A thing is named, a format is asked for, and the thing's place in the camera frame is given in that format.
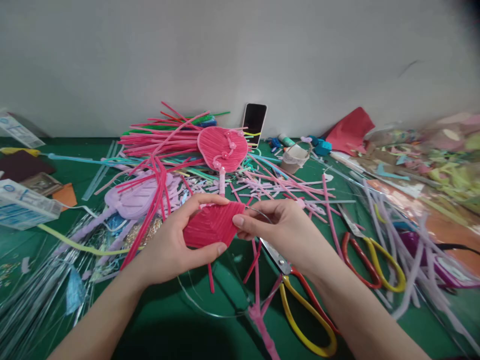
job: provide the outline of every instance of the left hand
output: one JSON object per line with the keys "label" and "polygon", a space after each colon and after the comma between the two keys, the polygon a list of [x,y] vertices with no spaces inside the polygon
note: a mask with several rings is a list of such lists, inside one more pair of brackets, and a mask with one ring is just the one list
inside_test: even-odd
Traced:
{"label": "left hand", "polygon": [[173,212],[146,247],[125,270],[134,271],[145,285],[164,283],[187,270],[209,264],[226,249],[223,242],[215,242],[191,250],[185,245],[183,230],[201,204],[226,205],[229,200],[215,194],[194,194],[179,209]]}

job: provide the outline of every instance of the fingernail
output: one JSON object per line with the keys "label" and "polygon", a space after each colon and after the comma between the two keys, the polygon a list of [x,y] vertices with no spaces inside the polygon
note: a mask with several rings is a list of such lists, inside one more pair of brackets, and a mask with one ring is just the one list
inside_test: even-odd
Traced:
{"label": "fingernail", "polygon": [[218,245],[217,249],[218,249],[218,255],[220,256],[225,252],[225,250],[227,250],[227,245],[224,243],[221,243],[220,245]]}
{"label": "fingernail", "polygon": [[238,214],[233,216],[233,218],[231,220],[233,221],[233,224],[235,226],[238,226],[238,227],[241,227],[244,224],[244,221],[245,221],[243,216],[240,216]]}

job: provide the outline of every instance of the heart-shaped craft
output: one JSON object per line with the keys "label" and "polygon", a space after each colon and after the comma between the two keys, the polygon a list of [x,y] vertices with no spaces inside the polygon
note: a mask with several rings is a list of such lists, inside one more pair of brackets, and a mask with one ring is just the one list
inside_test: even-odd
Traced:
{"label": "heart-shaped craft", "polygon": [[222,242],[230,246],[237,228],[232,222],[234,215],[244,212],[245,204],[230,201],[227,205],[205,206],[183,229],[185,244],[192,248]]}
{"label": "heart-shaped craft", "polygon": [[227,173],[237,170],[249,151],[243,132],[218,126],[204,128],[198,134],[197,144],[210,169],[220,170],[215,166],[217,159]]}

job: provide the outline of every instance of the white box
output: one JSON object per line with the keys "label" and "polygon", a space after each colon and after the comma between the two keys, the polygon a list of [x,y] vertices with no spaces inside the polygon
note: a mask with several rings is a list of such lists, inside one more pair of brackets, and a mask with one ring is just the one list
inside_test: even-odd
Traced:
{"label": "white box", "polygon": [[26,230],[59,218],[62,205],[15,181],[0,181],[0,225]]}
{"label": "white box", "polygon": [[35,149],[42,145],[45,145],[45,143],[38,137],[36,137],[33,132],[31,132],[21,123],[19,123],[4,109],[0,110],[0,128],[5,130],[14,139],[21,142],[27,148]]}

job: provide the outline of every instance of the white wall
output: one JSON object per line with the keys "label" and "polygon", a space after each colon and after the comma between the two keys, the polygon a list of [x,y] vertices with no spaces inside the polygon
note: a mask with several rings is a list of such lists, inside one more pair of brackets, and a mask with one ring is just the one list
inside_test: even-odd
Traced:
{"label": "white wall", "polygon": [[[56,137],[268,104],[264,135],[480,111],[473,28],[441,0],[3,0],[0,108]],[[413,64],[403,75],[403,69]]]}

